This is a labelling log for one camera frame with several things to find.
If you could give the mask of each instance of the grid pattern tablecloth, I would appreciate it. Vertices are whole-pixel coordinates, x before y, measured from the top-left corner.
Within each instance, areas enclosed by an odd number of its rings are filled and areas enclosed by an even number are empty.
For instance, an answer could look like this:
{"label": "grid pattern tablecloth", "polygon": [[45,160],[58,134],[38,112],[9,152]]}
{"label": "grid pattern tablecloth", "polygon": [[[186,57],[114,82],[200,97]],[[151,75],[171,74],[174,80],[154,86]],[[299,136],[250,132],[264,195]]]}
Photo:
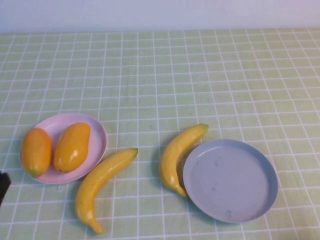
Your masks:
{"label": "grid pattern tablecloth", "polygon": [[[76,218],[79,181],[41,184],[21,169],[24,134],[66,112],[99,119],[105,156],[138,147],[95,201],[104,233]],[[256,147],[279,179],[273,208],[225,224],[160,184],[161,151],[179,131]],[[3,240],[318,240],[320,29],[0,35]]]}

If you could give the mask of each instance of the white wall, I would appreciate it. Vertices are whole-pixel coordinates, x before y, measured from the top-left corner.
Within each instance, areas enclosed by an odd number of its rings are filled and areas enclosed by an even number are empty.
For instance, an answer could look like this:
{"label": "white wall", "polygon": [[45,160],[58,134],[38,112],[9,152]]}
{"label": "white wall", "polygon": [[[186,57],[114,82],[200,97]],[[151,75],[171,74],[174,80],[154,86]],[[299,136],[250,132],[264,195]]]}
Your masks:
{"label": "white wall", "polygon": [[0,0],[0,32],[320,27],[320,0]]}

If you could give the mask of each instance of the plastic fruit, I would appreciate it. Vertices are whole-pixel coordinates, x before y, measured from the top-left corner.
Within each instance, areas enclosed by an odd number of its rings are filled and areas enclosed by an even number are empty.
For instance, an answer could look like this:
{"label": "plastic fruit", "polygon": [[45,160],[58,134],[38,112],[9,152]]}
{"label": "plastic fruit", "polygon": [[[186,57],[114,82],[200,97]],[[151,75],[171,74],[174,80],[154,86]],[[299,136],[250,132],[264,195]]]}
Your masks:
{"label": "plastic fruit", "polygon": [[88,156],[90,132],[91,127],[85,122],[74,123],[63,131],[54,152],[56,170],[68,173],[80,167]]}
{"label": "plastic fruit", "polygon": [[180,186],[177,164],[181,156],[208,131],[209,125],[200,123],[192,126],[176,136],[165,148],[159,164],[160,179],[163,185],[187,197],[186,191]]}
{"label": "plastic fruit", "polygon": [[81,183],[75,197],[76,216],[80,222],[91,227],[96,234],[103,233],[103,229],[97,223],[95,216],[97,194],[108,180],[126,168],[137,154],[137,148],[126,148],[116,152],[99,163]]}
{"label": "plastic fruit", "polygon": [[23,138],[21,163],[26,173],[37,178],[49,168],[52,154],[52,140],[39,127],[31,128]]}

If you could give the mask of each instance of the gray plate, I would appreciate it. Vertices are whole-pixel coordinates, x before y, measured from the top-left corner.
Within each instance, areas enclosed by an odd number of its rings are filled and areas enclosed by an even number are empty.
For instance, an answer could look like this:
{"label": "gray plate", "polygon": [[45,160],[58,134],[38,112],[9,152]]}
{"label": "gray plate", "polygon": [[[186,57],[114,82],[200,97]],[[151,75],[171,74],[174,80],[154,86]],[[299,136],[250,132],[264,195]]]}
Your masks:
{"label": "gray plate", "polygon": [[264,215],[278,194],[276,172],[254,147],[218,139],[196,147],[183,168],[185,189],[207,215],[243,223]]}

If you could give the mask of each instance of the orange mango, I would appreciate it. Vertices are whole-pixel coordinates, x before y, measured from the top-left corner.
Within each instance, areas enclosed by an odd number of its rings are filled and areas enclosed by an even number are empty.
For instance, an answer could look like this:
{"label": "orange mango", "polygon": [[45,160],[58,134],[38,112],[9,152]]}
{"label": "orange mango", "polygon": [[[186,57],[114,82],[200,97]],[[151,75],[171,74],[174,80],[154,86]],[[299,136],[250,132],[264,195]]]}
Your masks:
{"label": "orange mango", "polygon": [[39,127],[30,129],[23,138],[21,163],[32,177],[43,175],[49,168],[52,154],[52,140],[48,133]]}
{"label": "orange mango", "polygon": [[90,132],[91,127],[85,122],[74,123],[63,131],[54,152],[56,170],[69,173],[80,167],[88,156]]}

